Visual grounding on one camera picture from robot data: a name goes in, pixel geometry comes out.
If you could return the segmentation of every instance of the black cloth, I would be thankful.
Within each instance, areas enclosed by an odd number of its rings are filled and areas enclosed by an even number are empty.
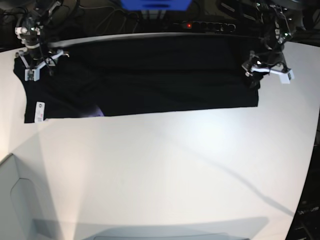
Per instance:
[[[70,57],[59,58],[54,76],[44,67],[39,81],[25,81],[19,57],[14,73],[26,93],[25,123],[37,102],[44,119],[257,107],[241,64],[260,46],[226,36],[108,40],[66,47]]]

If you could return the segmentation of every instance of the white panel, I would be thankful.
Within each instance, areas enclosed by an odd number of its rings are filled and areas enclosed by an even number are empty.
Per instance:
[[[0,165],[0,239],[3,240],[31,239],[26,228],[21,228],[11,202],[10,193],[18,179],[15,157],[11,155]]]
[[[37,238],[37,232],[30,208],[25,198],[22,181],[22,179],[18,180],[12,188],[11,202],[24,236],[27,240],[35,240]]]

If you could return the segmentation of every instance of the black cable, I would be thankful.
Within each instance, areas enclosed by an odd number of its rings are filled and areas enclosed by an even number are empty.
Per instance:
[[[318,32],[320,32],[320,29],[317,29],[315,32],[311,33],[309,36],[307,36],[307,37],[304,38],[303,40],[308,40],[308,39],[310,39],[312,36],[314,36],[314,35],[317,34]]]
[[[281,54],[282,51],[275,51],[274,54]],[[263,56],[263,55],[269,55],[270,54],[270,51],[265,51],[265,52],[259,52],[259,53],[256,53],[255,55],[257,55],[258,57],[260,56]]]
[[[22,9],[25,14],[28,14],[28,13],[29,13],[29,11],[28,11],[26,8],[24,8],[24,7],[18,6],[17,9]]]
[[[313,37],[313,38],[300,38],[300,39],[293,39],[294,41],[296,42],[303,42],[303,41],[317,41],[317,40],[320,40],[319,37]]]
[[[49,27],[49,28],[50,28],[50,29],[54,29],[54,30],[55,30],[55,29],[58,29],[58,28],[60,28],[65,22],[67,22],[68,20],[74,18],[74,17],[76,16],[76,14],[77,14],[77,11],[78,11],[78,9],[79,9],[79,6],[80,6],[80,0],[75,0],[75,5],[74,5],[71,13],[70,13],[62,22],[60,22],[59,24],[57,24],[57,25],[54,26],[54,27]]]
[[[113,6],[110,5],[105,5],[105,6],[83,6],[83,5],[79,5],[79,8],[81,9],[106,9],[106,8],[113,8]]]
[[[276,42],[276,44],[274,45],[274,47],[273,47],[273,49],[272,49],[272,51],[271,51],[271,53],[270,53],[270,55],[268,57],[268,60],[266,61],[267,64],[270,62],[271,57],[275,54],[275,51],[276,51],[278,46],[279,46],[279,43]]]
[[[14,21],[18,21],[17,14],[24,14],[24,13],[13,14],[13,13],[5,12],[5,13],[0,14],[1,16],[12,16],[12,17],[14,17],[14,19],[12,21],[6,22],[5,24],[1,24],[1,25],[5,26],[5,25],[8,25],[8,24],[10,24],[10,23],[12,23]]]
[[[5,26],[5,25],[8,25],[8,24],[10,24],[10,23],[12,23],[12,22],[14,22],[15,20],[17,21],[18,19],[17,19],[17,16],[15,16],[15,15],[11,15],[11,14],[1,14],[2,16],[13,16],[14,17],[14,19],[12,19],[11,21],[8,21],[8,22],[6,22],[6,20],[4,20],[4,18],[2,18],[1,19],[1,26]]]
[[[53,62],[54,66],[57,66],[56,61],[55,61],[51,56],[49,56],[49,58],[50,58],[50,59],[51,59],[51,61]]]
[[[320,11],[319,11],[318,16],[314,20],[313,27],[315,27],[319,22],[320,22]]]
[[[39,41],[39,49],[40,49],[40,54],[41,54],[41,57],[46,65],[46,67],[49,69],[49,75],[52,76],[54,71],[52,70],[52,68],[49,66],[49,64],[47,63],[47,59],[45,58],[44,56],[44,52],[42,50],[42,31],[40,33],[40,36],[38,37],[38,41]]]
[[[238,3],[239,14],[242,18],[244,18],[245,15],[242,7],[242,0],[238,0],[237,3]]]
[[[109,2],[113,3],[114,5],[116,5],[116,6],[119,7],[119,8],[122,8],[121,1],[109,0]]]
[[[197,20],[201,15],[201,6],[200,6],[200,4],[197,1],[192,1],[191,4],[195,4],[197,6],[198,11],[197,11],[196,16],[194,18],[192,18],[192,19],[189,19],[188,22]]]
[[[309,236],[310,240],[314,240],[314,236],[310,233],[309,229],[306,227],[303,221],[300,221],[300,224],[302,225],[303,229],[305,230],[306,234]]]
[[[66,6],[66,5],[61,5],[61,7],[65,7],[65,8],[68,8],[68,13],[67,15],[69,15],[70,11],[71,11],[71,8],[69,6]]]
[[[24,9],[23,7],[17,7],[17,8],[23,9],[23,12],[12,12],[12,11],[6,12],[6,11],[4,11],[0,15],[18,15],[18,14],[28,14],[29,13],[28,10]]]
[[[139,23],[139,18],[140,18],[140,16],[139,16],[138,13],[136,13],[136,12],[126,13],[124,10],[119,9],[119,8],[114,8],[114,7],[112,7],[112,6],[110,6],[109,8],[113,9],[113,11],[111,11],[111,12],[95,27],[95,33],[96,33],[97,35],[102,36],[103,34],[105,34],[105,33],[107,32],[107,30],[108,30],[108,28],[109,28],[109,26],[110,26],[110,24],[111,24],[111,22],[112,22],[112,20],[113,20],[113,18],[114,18],[114,16],[115,16],[115,14],[116,14],[117,12],[120,12],[120,13],[123,15],[123,17],[124,17],[123,23],[122,23],[121,27],[119,28],[119,30],[117,31],[117,34],[119,34],[119,33],[122,31],[122,29],[125,27],[128,19],[134,19],[134,20],[136,20],[136,24],[135,24],[135,26],[134,26],[134,28],[133,28],[133,31],[132,31],[132,33],[135,33],[135,31],[136,31],[136,29],[137,29],[137,26],[138,26],[138,23]],[[100,29],[100,27],[101,27],[104,23],[106,23],[106,22],[107,22],[107,25],[104,27],[103,31],[98,32],[98,30]]]
[[[305,38],[306,36],[308,37],[309,34],[312,36],[317,36],[320,33],[320,29],[314,29],[314,30],[306,30],[306,31],[297,31],[294,33],[293,38]]]
[[[282,66],[284,67],[284,69],[288,69],[287,64],[285,64],[283,61],[278,61],[276,63],[273,64],[268,64],[266,63],[270,69],[272,69],[274,66],[278,65],[278,64],[282,64]]]

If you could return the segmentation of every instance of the white table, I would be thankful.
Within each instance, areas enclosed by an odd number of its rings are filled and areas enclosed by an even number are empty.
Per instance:
[[[0,54],[0,151],[15,154],[20,177],[36,186],[36,218],[55,238],[285,239],[316,135],[320,48],[287,43],[295,80],[266,76],[255,108],[41,124],[23,123],[14,53]]]

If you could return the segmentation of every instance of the cable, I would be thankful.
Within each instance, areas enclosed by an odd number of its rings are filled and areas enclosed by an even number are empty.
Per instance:
[[[59,24],[61,24],[61,23],[64,23],[65,21],[66,21],[66,19],[68,18],[68,16],[69,16],[69,13],[70,13],[70,11],[71,11],[71,8],[69,7],[69,6],[66,6],[66,5],[61,5],[56,11],[54,11],[54,13],[51,15],[51,17],[48,19],[48,21],[44,24],[46,27],[48,27],[48,24],[50,24],[50,23],[53,23],[53,16],[59,11],[59,9],[61,8],[61,7],[65,7],[65,8],[68,8],[68,11],[67,11],[67,13],[66,13],[66,15],[65,15],[65,18],[64,18],[64,20],[62,20]]]
[[[318,23],[320,23],[320,11],[319,11],[317,17],[314,20],[313,27],[315,27]],[[306,38],[304,38],[304,39],[302,39],[300,41],[306,41],[306,40],[310,39],[312,36],[314,36],[315,34],[317,34],[318,32],[320,32],[320,29],[313,29],[313,30],[314,30],[313,33],[311,33],[309,36],[307,36]]]
[[[305,230],[306,234],[309,236],[310,240],[314,240],[314,236],[310,233],[309,229],[306,227],[304,222],[300,221],[300,224],[302,225],[302,227]]]
[[[115,9],[115,8],[112,7],[112,6],[110,6],[109,8],[112,8],[113,11],[110,12],[109,15],[107,15],[107,16],[96,26],[96,28],[95,28],[95,33],[96,33],[97,35],[101,36],[101,35],[103,35],[103,34],[106,33],[106,31],[108,30],[108,28],[109,28],[109,26],[110,26],[110,24],[111,24],[111,22],[112,22],[112,19],[113,19],[114,15],[116,14],[116,12],[121,12],[121,13],[123,14],[123,16],[124,16],[123,23],[122,23],[121,27],[119,28],[119,30],[117,31],[117,33],[119,34],[119,33],[122,31],[122,29],[125,27],[125,25],[126,25],[126,23],[127,23],[127,21],[128,21],[128,18],[130,17],[130,15],[136,15],[137,18],[134,18],[134,19],[136,20],[136,24],[135,24],[135,26],[134,26],[134,28],[133,28],[133,31],[132,31],[132,33],[135,33],[135,31],[136,31],[136,29],[137,29],[137,27],[138,27],[139,18],[140,18],[138,13],[136,13],[136,12],[126,13],[126,12],[124,12],[122,9],[119,9],[119,8],[118,8],[118,9]],[[101,31],[101,32],[98,32],[99,28],[100,28],[107,20],[109,20],[109,21],[107,22],[107,25],[105,26],[104,30]]]
[[[274,54],[281,54],[282,51],[275,51]],[[257,55],[258,57],[260,56],[263,56],[263,55],[268,55],[270,54],[270,51],[265,51],[265,52],[259,52],[259,53],[256,53],[255,55]]]
[[[24,7],[18,6],[18,7],[16,7],[16,8],[17,8],[17,9],[22,9],[25,14],[28,14],[28,13],[29,13],[29,11],[28,11],[26,8],[24,8]]]
[[[12,12],[12,11],[11,12],[6,12],[6,11],[4,11],[3,13],[0,14],[0,16],[12,16],[12,17],[14,17],[14,19],[12,21],[9,21],[9,22],[6,22],[6,20],[2,19],[2,22],[4,22],[4,24],[1,23],[1,26],[5,26],[5,25],[8,25],[8,24],[10,24],[10,23],[12,23],[14,21],[18,21],[17,15],[20,15],[20,14],[27,15],[28,14],[28,10],[27,9],[25,9],[23,7],[17,7],[17,8],[23,9],[23,12]]]
[[[116,3],[115,1],[113,0],[109,0],[111,3],[113,3],[114,5],[116,5],[117,7],[121,8],[121,5],[119,5],[118,3]],[[105,5],[105,6],[83,6],[83,5],[79,5],[79,8],[81,9],[105,9],[105,8],[109,8],[109,7],[112,7],[113,6],[110,6],[110,5]]]
[[[2,21],[1,26],[8,25],[8,24],[14,22],[15,20],[16,20],[16,21],[18,20],[18,19],[17,19],[17,16],[14,15],[14,14],[2,13],[1,16],[3,16],[3,18],[1,19],[1,21]],[[14,19],[12,19],[11,21],[6,22],[6,20],[8,20],[8,19],[10,18],[10,17],[8,17],[8,16],[14,17]]]
[[[79,5],[79,8],[81,9],[105,9],[105,8],[113,8],[113,6],[82,6],[82,5]]]
[[[189,19],[188,22],[197,20],[197,19],[200,17],[200,15],[201,15],[201,6],[200,6],[200,4],[199,4],[197,1],[192,1],[191,4],[195,4],[198,11],[197,11],[196,16],[195,16],[194,18],[192,18],[192,19]]]
[[[276,65],[278,65],[278,64],[282,64],[282,66],[283,66],[285,69],[288,69],[287,64],[285,64],[283,61],[278,61],[278,62],[276,62],[276,63],[274,63],[274,64],[268,64],[268,63],[266,63],[266,64],[269,66],[270,69],[272,69],[274,66],[276,66]]]
[[[43,31],[41,31],[40,36],[38,37],[40,54],[41,54],[41,57],[42,57],[45,65],[46,65],[46,67],[49,69],[49,75],[52,76],[53,73],[54,73],[54,71],[52,70],[52,68],[51,68],[51,67],[49,66],[49,64],[47,63],[47,59],[45,58],[44,52],[43,52],[43,50],[42,50],[42,39],[41,39],[41,38],[42,38],[42,33],[43,33]]]
[[[75,17],[75,15],[77,14],[77,11],[79,9],[79,5],[80,5],[80,0],[75,0],[75,5],[74,5],[71,13],[62,22],[60,22],[59,24],[57,24],[54,27],[49,27],[47,25],[45,27],[49,28],[51,30],[56,30],[56,29],[60,28],[66,21]]]
[[[51,61],[53,62],[54,66],[57,66],[56,61],[51,56],[49,56],[49,59],[51,59]]]
[[[279,46],[280,46],[280,44],[277,41],[276,44],[274,45],[274,47],[273,47],[268,59],[267,59],[267,61],[266,61],[267,64],[270,62],[271,57],[275,54],[275,51],[276,51],[277,47],[279,47]]]

